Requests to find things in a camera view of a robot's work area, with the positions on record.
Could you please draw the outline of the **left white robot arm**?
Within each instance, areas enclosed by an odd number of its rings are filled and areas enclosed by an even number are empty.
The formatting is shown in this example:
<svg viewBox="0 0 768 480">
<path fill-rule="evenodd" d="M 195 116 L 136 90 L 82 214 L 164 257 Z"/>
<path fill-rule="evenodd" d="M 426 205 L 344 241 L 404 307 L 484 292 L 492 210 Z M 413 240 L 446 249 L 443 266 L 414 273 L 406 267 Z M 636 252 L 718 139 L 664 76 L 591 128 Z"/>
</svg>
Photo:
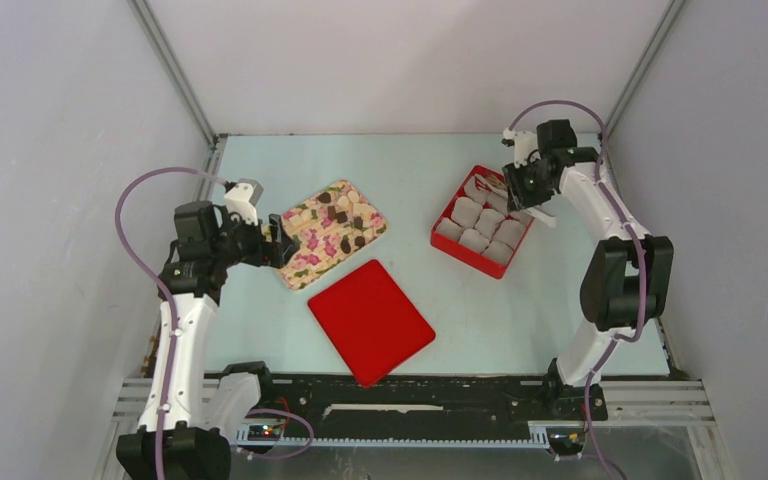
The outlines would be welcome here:
<svg viewBox="0 0 768 480">
<path fill-rule="evenodd" d="M 176 237 L 154 275 L 161 327 L 151 390 L 135 432 L 121 436 L 116 458 L 132 479 L 226 479 L 243 415 L 276 403 L 267 370 L 226 373 L 217 395 L 203 397 L 206 347 L 228 271 L 236 265 L 280 269 L 300 247 L 277 214 L 244 220 L 244 208 L 209 201 L 174 212 Z"/>
</svg>

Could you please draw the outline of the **white handled metal tongs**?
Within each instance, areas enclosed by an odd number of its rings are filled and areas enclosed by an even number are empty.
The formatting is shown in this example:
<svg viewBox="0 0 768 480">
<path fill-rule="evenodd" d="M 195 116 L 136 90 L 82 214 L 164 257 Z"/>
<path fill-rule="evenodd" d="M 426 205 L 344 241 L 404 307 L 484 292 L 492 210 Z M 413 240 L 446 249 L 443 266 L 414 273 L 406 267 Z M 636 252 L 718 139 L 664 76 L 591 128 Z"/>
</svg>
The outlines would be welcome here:
<svg viewBox="0 0 768 480">
<path fill-rule="evenodd" d="M 487 201 L 491 207 L 496 208 L 502 214 L 515 220 L 526 223 L 526 217 L 540 221 L 549 228 L 555 228 L 557 219 L 538 207 L 530 207 L 523 210 L 511 210 L 508 207 L 507 189 L 502 180 L 492 176 L 482 176 L 476 179 L 476 187 L 487 192 Z"/>
</svg>

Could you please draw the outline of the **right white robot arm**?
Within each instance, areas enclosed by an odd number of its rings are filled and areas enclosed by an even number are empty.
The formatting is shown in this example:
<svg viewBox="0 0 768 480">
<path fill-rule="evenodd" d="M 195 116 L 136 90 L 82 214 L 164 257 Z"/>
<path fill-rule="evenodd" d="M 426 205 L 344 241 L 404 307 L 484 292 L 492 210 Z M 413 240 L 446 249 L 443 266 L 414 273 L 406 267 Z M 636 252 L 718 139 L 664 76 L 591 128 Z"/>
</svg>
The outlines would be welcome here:
<svg viewBox="0 0 768 480">
<path fill-rule="evenodd" d="M 641 225 L 623 203 L 605 164 L 607 142 L 585 147 L 567 120 L 534 132 L 513 127 L 502 142 L 514 150 L 504 166 L 510 211 L 535 209 L 554 196 L 576 210 L 594 250 L 579 290 L 583 321 L 550 370 L 541 392 L 545 411 L 566 418 L 582 403 L 578 387 L 597 383 L 621 343 L 637 342 L 646 323 L 665 308 L 674 246 Z"/>
</svg>

